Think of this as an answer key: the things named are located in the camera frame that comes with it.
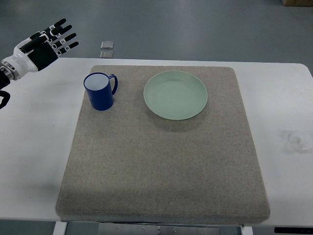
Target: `mug rim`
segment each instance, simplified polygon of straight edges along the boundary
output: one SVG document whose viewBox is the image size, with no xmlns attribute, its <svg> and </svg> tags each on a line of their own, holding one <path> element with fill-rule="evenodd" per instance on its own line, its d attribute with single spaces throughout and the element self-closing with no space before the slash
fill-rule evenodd
<svg viewBox="0 0 313 235">
<path fill-rule="evenodd" d="M 91 75 L 95 75 L 95 74 L 102 74 L 102 75 L 105 75 L 105 76 L 109 79 L 109 76 L 107 76 L 107 75 L 106 75 L 105 73 L 103 73 L 103 72 L 93 72 L 93 73 L 87 75 L 87 76 L 85 77 L 85 79 L 84 79 L 83 84 L 84 84 L 85 89 L 87 89 L 87 90 L 89 90 L 89 91 L 99 91 L 99 90 L 91 90 L 91 89 L 89 89 L 89 88 L 87 88 L 87 87 L 85 86 L 85 81 L 86 81 L 86 79 L 89 78 Z"/>
</svg>

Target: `robot finger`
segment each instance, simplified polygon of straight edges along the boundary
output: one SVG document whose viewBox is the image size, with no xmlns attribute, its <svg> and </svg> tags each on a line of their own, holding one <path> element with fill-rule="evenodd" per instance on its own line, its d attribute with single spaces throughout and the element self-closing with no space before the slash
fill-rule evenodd
<svg viewBox="0 0 313 235">
<path fill-rule="evenodd" d="M 72 48 L 76 47 L 78 45 L 78 42 L 72 43 L 68 45 L 67 47 L 63 47 L 60 50 L 56 51 L 55 53 L 57 56 L 63 55 L 65 52 L 71 50 Z"/>
<path fill-rule="evenodd" d="M 75 37 L 76 37 L 76 33 L 72 33 L 71 35 L 55 42 L 54 44 L 51 45 L 51 47 L 52 49 L 56 49 Z"/>
<path fill-rule="evenodd" d="M 50 38 L 50 42 L 55 41 L 57 38 L 59 38 L 62 34 L 65 34 L 66 32 L 68 32 L 70 29 L 72 28 L 71 25 L 66 26 L 65 28 L 63 28 L 58 34 L 52 36 Z"/>
<path fill-rule="evenodd" d="M 61 25 L 63 25 L 66 22 L 66 19 L 61 19 L 60 21 L 58 21 L 57 23 L 51 25 L 50 27 L 46 28 L 42 33 L 49 33 L 51 30 L 53 30 L 56 27 L 59 27 Z"/>
</svg>

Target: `plate rim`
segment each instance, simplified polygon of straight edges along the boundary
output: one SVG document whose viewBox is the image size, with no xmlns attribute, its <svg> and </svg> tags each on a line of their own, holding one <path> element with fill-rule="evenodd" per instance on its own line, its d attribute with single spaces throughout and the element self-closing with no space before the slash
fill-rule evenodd
<svg viewBox="0 0 313 235">
<path fill-rule="evenodd" d="M 186 73 L 186 74 L 188 74 L 188 75 L 194 77 L 195 79 L 197 79 L 197 80 L 202 84 L 202 86 L 204 87 L 204 90 L 205 90 L 205 94 L 206 94 L 206 101 L 205 101 L 205 104 L 204 104 L 203 108 L 201 108 L 201 110 L 200 110 L 198 113 L 196 113 L 196 114 L 194 114 L 194 115 L 192 115 L 192 116 L 190 116 L 190 117 L 188 117 L 188 118 L 173 119 L 173 118 L 163 117 L 162 115 L 155 113 L 155 112 L 151 109 L 151 107 L 148 105 L 148 103 L 147 103 L 147 101 L 146 101 L 146 95 L 145 95 L 146 92 L 145 92 L 145 91 L 146 91 L 147 85 L 148 85 L 149 82 L 150 82 L 152 79 L 154 79 L 156 76 L 158 76 L 158 75 L 160 75 L 160 74 L 162 74 L 162 73 L 167 73 L 167 72 L 181 72 L 181 73 Z M 153 77 L 151 77 L 151 78 L 147 81 L 147 83 L 146 83 L 146 85 L 145 85 L 145 87 L 144 87 L 144 89 L 143 89 L 143 98 L 144 98 L 145 104 L 148 106 L 148 108 L 149 108 L 154 114 L 158 115 L 159 117 L 165 118 L 165 119 L 168 119 L 168 120 L 186 120 L 186 119 L 189 119 L 189 118 L 192 118 L 192 117 L 198 115 L 198 114 L 205 108 L 205 106 L 206 106 L 206 104 L 207 104 L 207 100 L 208 100 L 208 92 L 207 92 L 207 89 L 206 89 L 205 84 L 204 84 L 198 77 L 194 76 L 193 74 L 188 73 L 188 72 L 185 72 L 185 71 L 182 71 L 182 70 L 167 70 L 167 71 L 163 71 L 163 72 L 157 73 L 156 75 L 154 75 Z"/>
</svg>

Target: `mug handle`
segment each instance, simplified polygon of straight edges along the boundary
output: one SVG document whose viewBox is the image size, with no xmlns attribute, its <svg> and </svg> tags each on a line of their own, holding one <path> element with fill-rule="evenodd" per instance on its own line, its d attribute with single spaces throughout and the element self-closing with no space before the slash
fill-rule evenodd
<svg viewBox="0 0 313 235">
<path fill-rule="evenodd" d="M 114 74 L 111 74 L 111 75 L 108 76 L 108 79 L 110 80 L 113 77 L 114 77 L 114 87 L 113 87 L 113 90 L 112 90 L 112 94 L 115 94 L 117 86 L 118 86 L 117 77 Z"/>
</svg>

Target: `cardboard box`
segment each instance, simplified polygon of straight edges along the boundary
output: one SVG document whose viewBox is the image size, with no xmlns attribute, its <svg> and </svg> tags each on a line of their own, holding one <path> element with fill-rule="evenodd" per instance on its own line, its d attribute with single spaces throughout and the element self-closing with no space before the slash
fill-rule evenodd
<svg viewBox="0 0 313 235">
<path fill-rule="evenodd" d="M 313 6 L 313 0 L 282 0 L 284 6 Z"/>
</svg>

